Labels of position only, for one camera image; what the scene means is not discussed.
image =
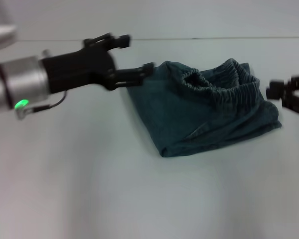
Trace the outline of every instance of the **cable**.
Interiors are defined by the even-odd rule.
[[[33,107],[32,112],[36,113],[36,112],[39,112],[39,111],[45,111],[45,110],[49,110],[51,108],[54,108],[54,107],[58,106],[59,104],[61,104],[65,100],[66,96],[67,96],[67,91],[64,92],[64,95],[63,95],[62,99],[60,99],[59,102],[57,102],[53,105],[44,105],[44,106]]]

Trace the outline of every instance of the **green led light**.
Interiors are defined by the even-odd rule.
[[[21,100],[21,101],[19,101],[18,103],[15,104],[14,108],[18,109],[18,108],[21,108],[21,107],[25,107],[27,104],[29,104],[28,100]]]

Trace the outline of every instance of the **dark green cloth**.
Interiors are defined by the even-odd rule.
[[[202,72],[166,61],[128,91],[162,157],[218,149],[281,127],[249,65],[234,59]]]

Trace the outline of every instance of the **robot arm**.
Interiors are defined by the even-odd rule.
[[[15,42],[16,27],[0,2],[0,49]],[[54,105],[28,108],[28,103],[44,101],[50,94],[87,84],[99,84],[111,91],[117,87],[140,86],[153,72],[153,63],[136,69],[117,70],[109,50],[126,48],[130,36],[105,34],[83,41],[77,52],[38,60],[27,57],[0,63],[0,112],[16,110],[19,119]]]

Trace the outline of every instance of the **white surface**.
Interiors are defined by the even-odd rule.
[[[79,42],[21,42],[0,60]],[[135,41],[121,68],[249,62],[262,91],[299,73],[299,39]],[[61,95],[53,96],[55,102]],[[125,89],[87,86],[48,112],[0,115],[0,239],[299,239],[299,116],[224,149],[161,158]]]
[[[22,40],[299,36],[299,0],[4,0]]]

